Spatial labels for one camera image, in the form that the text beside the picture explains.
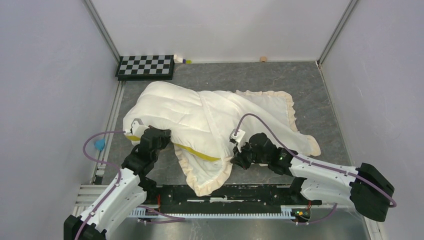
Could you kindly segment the blue small object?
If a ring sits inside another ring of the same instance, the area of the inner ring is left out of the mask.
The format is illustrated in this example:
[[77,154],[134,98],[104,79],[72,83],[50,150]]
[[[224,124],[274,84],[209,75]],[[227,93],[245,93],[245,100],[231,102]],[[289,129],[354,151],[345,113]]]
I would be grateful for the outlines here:
[[94,147],[99,151],[103,151],[106,145],[106,140],[104,138],[98,139],[94,142]]

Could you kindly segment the small white block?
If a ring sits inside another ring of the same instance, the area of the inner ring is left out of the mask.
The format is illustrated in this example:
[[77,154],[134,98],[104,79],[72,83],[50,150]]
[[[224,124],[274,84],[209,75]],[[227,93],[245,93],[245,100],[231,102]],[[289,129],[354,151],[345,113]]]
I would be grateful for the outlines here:
[[173,62],[175,64],[185,64],[186,63],[186,60],[183,57],[181,57],[181,56],[179,56],[177,54],[174,54],[173,55]]

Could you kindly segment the black white checkerboard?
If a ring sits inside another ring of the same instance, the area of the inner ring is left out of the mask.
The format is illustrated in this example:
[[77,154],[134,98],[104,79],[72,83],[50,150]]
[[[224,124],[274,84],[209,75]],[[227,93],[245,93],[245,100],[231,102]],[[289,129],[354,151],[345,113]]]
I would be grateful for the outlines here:
[[115,72],[119,81],[166,81],[174,74],[173,55],[121,56]]

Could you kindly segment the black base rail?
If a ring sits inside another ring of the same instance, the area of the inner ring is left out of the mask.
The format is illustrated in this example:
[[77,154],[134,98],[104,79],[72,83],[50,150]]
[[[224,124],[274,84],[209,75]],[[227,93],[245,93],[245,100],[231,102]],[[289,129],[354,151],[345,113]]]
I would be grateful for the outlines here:
[[161,213],[277,213],[282,206],[320,206],[321,200],[307,200],[288,185],[226,184],[209,195],[197,196],[188,185],[164,184],[149,193],[144,205]]

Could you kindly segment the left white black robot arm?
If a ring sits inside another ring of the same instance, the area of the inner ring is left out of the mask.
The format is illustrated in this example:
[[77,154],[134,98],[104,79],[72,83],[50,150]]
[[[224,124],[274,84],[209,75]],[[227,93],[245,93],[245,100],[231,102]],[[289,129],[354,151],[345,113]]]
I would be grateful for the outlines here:
[[115,180],[79,216],[69,215],[63,224],[65,240],[106,240],[142,203],[157,198],[156,182],[147,178],[163,150],[171,140],[169,129],[152,126],[143,129],[140,142],[131,150],[121,166],[107,162],[117,170]]

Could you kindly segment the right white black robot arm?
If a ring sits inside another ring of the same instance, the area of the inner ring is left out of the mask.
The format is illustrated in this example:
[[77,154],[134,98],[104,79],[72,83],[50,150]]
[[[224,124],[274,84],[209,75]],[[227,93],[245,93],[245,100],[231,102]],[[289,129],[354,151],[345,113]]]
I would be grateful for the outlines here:
[[276,146],[265,133],[245,140],[242,133],[232,133],[235,146],[230,162],[247,170],[252,164],[266,165],[278,175],[293,177],[289,199],[295,204],[335,203],[349,206],[364,217],[384,222],[395,188],[369,163],[346,166],[307,157],[295,150]]

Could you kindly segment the grey cream ruffled pillowcase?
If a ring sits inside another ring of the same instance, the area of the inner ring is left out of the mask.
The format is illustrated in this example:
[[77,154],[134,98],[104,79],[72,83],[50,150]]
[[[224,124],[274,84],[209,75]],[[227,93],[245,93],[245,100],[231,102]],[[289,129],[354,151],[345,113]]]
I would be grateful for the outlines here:
[[232,172],[234,145],[230,135],[244,131],[243,142],[258,133],[274,144],[282,142],[306,156],[321,149],[311,135],[296,126],[294,100],[284,91],[200,91],[200,104],[186,106],[182,118],[171,128],[179,164],[187,184],[199,197],[219,189]]

